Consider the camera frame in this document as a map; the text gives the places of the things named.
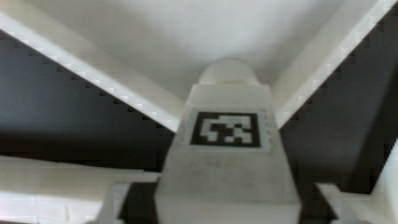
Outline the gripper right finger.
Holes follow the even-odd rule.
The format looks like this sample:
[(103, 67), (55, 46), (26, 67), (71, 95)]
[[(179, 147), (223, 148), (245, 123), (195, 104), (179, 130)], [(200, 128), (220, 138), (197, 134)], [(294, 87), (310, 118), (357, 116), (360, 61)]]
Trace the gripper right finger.
[(369, 197), (364, 194), (344, 193), (334, 184), (316, 183), (314, 186), (334, 212), (328, 224), (373, 224), (364, 208)]

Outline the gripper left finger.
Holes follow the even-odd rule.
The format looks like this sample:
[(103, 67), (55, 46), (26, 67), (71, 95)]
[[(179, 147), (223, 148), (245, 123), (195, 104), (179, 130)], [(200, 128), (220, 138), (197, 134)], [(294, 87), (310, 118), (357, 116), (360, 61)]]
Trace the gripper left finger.
[(94, 224), (158, 224), (154, 189), (149, 182), (113, 184)]

